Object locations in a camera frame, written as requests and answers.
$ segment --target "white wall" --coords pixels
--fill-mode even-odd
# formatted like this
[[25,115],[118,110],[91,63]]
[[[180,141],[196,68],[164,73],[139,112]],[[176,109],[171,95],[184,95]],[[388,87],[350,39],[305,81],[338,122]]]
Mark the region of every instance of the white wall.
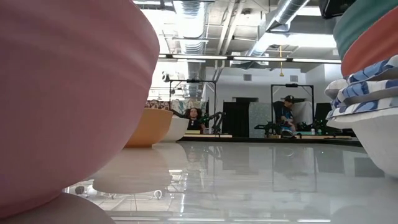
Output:
[[325,65],[319,65],[305,74],[305,81],[313,85],[315,103],[329,103],[330,99],[325,95],[325,88],[329,83],[325,80]]
[[[268,71],[266,69],[224,68],[223,73],[218,80],[216,92],[216,111],[223,110],[223,102],[232,102],[233,98],[250,97],[259,98],[261,103],[271,102],[271,84],[286,84],[290,82],[290,75],[298,75],[298,84],[305,84],[305,74],[299,69],[283,69],[284,77],[279,76],[280,69]],[[211,80],[214,74],[214,68],[206,68],[206,79]],[[251,74],[252,81],[243,81],[243,74]],[[274,94],[274,101],[280,100],[287,95],[293,95],[296,98],[306,98],[311,100],[310,95],[302,88],[280,88]],[[214,93],[206,88],[204,94],[205,100],[210,98],[209,111],[212,114],[214,108]]]
[[325,64],[325,81],[326,81],[326,83],[329,84],[339,78],[343,78],[343,74],[341,74],[341,65]]
[[314,86],[314,101],[316,103],[329,103],[331,99],[325,95],[325,88],[329,83],[343,78],[341,65],[319,65],[305,74],[308,85]]
[[[211,80],[214,74],[213,67],[206,67],[206,79]],[[280,76],[280,68],[273,71],[268,69],[250,68],[243,70],[240,68],[224,68],[217,84],[227,85],[271,85],[290,83],[291,75],[298,75],[298,84],[305,84],[305,74],[297,68],[285,68],[282,70],[283,77]],[[243,75],[252,75],[252,81],[243,81]]]

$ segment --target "orange bowl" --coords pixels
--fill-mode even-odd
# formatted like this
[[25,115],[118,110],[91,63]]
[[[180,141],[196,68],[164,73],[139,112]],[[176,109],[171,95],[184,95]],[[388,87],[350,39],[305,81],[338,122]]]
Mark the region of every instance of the orange bowl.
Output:
[[171,111],[145,108],[126,147],[151,147],[161,141],[169,130],[172,116]]

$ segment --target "ceiling pipe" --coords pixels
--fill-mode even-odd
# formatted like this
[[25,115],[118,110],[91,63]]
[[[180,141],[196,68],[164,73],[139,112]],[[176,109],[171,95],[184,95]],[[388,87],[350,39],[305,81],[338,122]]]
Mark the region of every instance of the ceiling pipe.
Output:
[[[277,9],[270,12],[271,19],[266,21],[265,33],[259,40],[248,50],[246,56],[261,57],[267,51],[268,46],[275,44],[272,40],[273,34],[271,30],[277,29],[279,32],[287,32],[290,29],[290,22],[296,17],[297,13],[303,8],[310,0],[280,0]],[[255,62],[244,63],[241,68],[247,70],[254,65]]]
[[230,2],[228,4],[228,13],[226,15],[226,19],[223,24],[223,29],[221,30],[220,40],[218,41],[218,45],[217,45],[217,51],[216,51],[217,55],[220,54],[221,47],[223,46],[225,35],[226,35],[226,32],[228,31],[229,23],[231,22],[234,6],[235,6],[235,2],[230,0]]
[[[201,55],[204,53],[205,43],[201,40],[205,35],[205,23],[207,15],[207,2],[200,1],[173,1],[175,12],[177,13],[180,24],[178,35],[182,38],[191,40],[180,41],[181,53],[189,55]],[[200,79],[201,63],[188,63],[187,79]],[[188,97],[201,98],[198,85],[189,85]]]
[[239,19],[240,15],[242,14],[243,4],[244,3],[242,1],[239,1],[239,3],[238,3],[238,8],[236,10],[235,18],[234,18],[234,21],[231,24],[231,27],[229,28],[228,37],[227,37],[226,42],[224,44],[224,49],[222,51],[222,55],[225,55],[225,53],[228,50],[229,44],[231,43],[232,36],[234,35],[236,26],[238,24],[238,19]]
[[[220,54],[221,48],[223,46],[223,43],[224,43],[224,40],[225,40],[225,36],[226,36],[227,31],[228,31],[229,23],[231,22],[234,6],[235,6],[235,1],[231,1],[230,0],[230,2],[228,4],[228,8],[227,8],[228,13],[226,15],[226,19],[225,19],[224,24],[223,24],[223,29],[221,30],[220,39],[218,41],[217,50],[216,50],[216,53],[215,53],[216,55]],[[216,79],[218,70],[220,69],[220,68],[218,68],[218,61],[215,62],[214,69],[215,69],[215,71],[214,71],[213,78],[212,78],[213,81]]]
[[[234,21],[232,22],[231,27],[229,28],[228,37],[227,37],[227,39],[225,41],[223,51],[221,52],[222,55],[225,55],[225,53],[228,50],[229,44],[231,43],[232,37],[233,37],[233,35],[235,33],[236,26],[238,24],[238,19],[239,19],[240,15],[242,14],[243,4],[244,3],[242,1],[239,1],[239,0],[237,0],[237,2],[238,2],[238,8],[236,9]],[[221,72],[223,72],[223,69],[225,67],[225,61],[222,61],[222,66],[220,68],[218,68],[217,66],[218,66],[218,61],[216,61],[216,63],[215,63],[215,71],[214,71],[214,74],[213,74],[213,81],[215,81],[215,82],[218,81],[218,79],[219,79],[219,77],[221,75]]]

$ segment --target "dark hair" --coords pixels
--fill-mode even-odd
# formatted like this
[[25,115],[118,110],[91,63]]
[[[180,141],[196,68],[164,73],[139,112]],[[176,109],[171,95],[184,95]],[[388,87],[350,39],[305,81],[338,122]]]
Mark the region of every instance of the dark hair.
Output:
[[190,118],[190,113],[191,113],[192,109],[195,109],[197,111],[197,113],[198,113],[197,119],[200,119],[201,118],[201,109],[199,109],[199,108],[189,108],[189,109],[187,109],[185,111],[185,117],[186,118]]

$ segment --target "man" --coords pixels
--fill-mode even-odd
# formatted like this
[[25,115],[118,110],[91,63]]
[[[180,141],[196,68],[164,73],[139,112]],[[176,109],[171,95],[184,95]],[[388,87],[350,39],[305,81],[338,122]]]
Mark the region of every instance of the man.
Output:
[[296,131],[296,127],[294,126],[293,121],[293,113],[292,113],[292,106],[294,104],[294,97],[293,96],[286,96],[284,99],[284,105],[282,107],[282,116],[280,120],[282,124],[287,125],[290,127],[292,132]]

